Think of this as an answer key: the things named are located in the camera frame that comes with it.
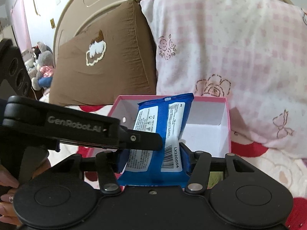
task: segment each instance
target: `brown pillow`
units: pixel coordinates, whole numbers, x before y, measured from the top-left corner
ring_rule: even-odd
[[[156,94],[151,39],[141,6],[122,3],[60,46],[50,103],[106,105],[119,95]]]

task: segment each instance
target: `blue plush pants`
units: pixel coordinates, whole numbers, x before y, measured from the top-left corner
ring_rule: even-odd
[[[40,78],[38,80],[38,85],[40,87],[50,87],[51,86],[52,77]]]

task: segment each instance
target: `green object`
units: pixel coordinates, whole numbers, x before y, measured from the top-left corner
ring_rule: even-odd
[[[216,171],[210,172],[209,175],[209,182],[208,182],[208,189],[212,188],[215,184],[223,180],[223,172]]]

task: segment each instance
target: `white label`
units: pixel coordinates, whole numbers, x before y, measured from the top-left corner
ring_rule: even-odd
[[[156,133],[158,106],[139,110],[134,130]],[[151,161],[152,150],[130,150],[129,160],[125,170],[131,172],[147,171]]]
[[[178,138],[184,110],[184,102],[175,102],[168,105],[164,160],[161,166],[161,172],[182,171]]]

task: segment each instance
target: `embroidered patch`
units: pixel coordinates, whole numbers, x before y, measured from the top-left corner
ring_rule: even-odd
[[[86,65],[93,66],[102,60],[106,52],[106,42],[104,41],[102,30],[99,30],[98,36],[90,43],[89,50],[86,52]]]
[[[302,9],[302,11],[303,11],[303,22],[306,24],[306,26],[307,26],[307,11],[306,10],[304,10],[304,9]]]
[[[231,83],[227,79],[222,79],[220,75],[212,74],[208,80],[202,79],[196,83],[195,95],[226,97],[230,92]]]
[[[159,38],[159,55],[161,58],[165,58],[166,60],[170,59],[172,56],[175,56],[176,52],[176,45],[174,42],[171,40],[171,35],[168,36],[168,40],[165,39],[164,36],[161,36]]]
[[[286,137],[287,135],[292,136],[294,130],[291,128],[285,127],[288,120],[288,114],[289,112],[284,110],[284,113],[280,114],[279,116],[273,118],[273,124],[278,127],[278,132],[276,135],[276,138],[281,139]]]

